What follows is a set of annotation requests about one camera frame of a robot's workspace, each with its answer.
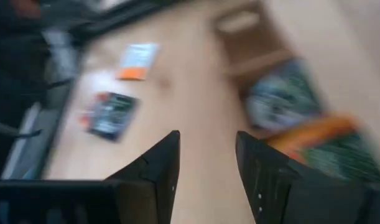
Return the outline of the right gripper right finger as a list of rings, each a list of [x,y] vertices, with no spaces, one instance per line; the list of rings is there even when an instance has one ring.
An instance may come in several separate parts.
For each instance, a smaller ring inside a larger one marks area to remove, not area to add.
[[[256,224],[380,224],[380,184],[330,177],[245,131],[235,152]]]

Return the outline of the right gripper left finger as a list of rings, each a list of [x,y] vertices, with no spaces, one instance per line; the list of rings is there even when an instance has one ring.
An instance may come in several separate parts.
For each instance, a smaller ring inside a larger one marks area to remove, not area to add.
[[[175,130],[105,180],[0,180],[0,224],[170,224]]]

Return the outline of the blackcurrant tea bag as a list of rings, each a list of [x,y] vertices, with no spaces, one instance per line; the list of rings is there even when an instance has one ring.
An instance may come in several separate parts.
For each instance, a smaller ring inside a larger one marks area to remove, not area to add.
[[[118,141],[130,125],[138,100],[108,91],[101,93],[103,97],[87,131],[110,141]]]
[[[283,131],[320,116],[322,107],[308,75],[301,60],[289,60],[250,87],[244,105],[251,125]]]

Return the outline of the white orange Tazo tea bag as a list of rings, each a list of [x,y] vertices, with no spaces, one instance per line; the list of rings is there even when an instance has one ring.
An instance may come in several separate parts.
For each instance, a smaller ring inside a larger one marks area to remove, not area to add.
[[[145,80],[155,64],[160,45],[155,43],[131,44],[123,52],[116,72],[118,80]]]

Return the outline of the wooden tea organiser box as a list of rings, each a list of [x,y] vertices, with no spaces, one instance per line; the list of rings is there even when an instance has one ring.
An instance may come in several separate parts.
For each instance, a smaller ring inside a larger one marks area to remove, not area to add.
[[[225,56],[225,75],[238,89],[239,99],[250,126],[268,131],[251,125],[249,121],[244,105],[249,88],[276,66],[294,59],[301,60],[308,70],[308,81],[322,107],[321,115],[315,118],[324,115],[324,105],[312,85],[311,71],[306,61],[291,49],[261,0],[226,9],[215,15],[211,24]]]

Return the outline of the person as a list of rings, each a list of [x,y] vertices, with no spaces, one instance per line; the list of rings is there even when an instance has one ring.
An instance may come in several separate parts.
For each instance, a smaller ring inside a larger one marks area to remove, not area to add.
[[[71,85],[77,69],[71,50],[70,36],[53,27],[41,28],[42,10],[35,0],[0,0],[0,73],[20,87],[13,90],[20,96],[45,104],[51,89]],[[36,56],[52,53],[64,78],[47,83]]]

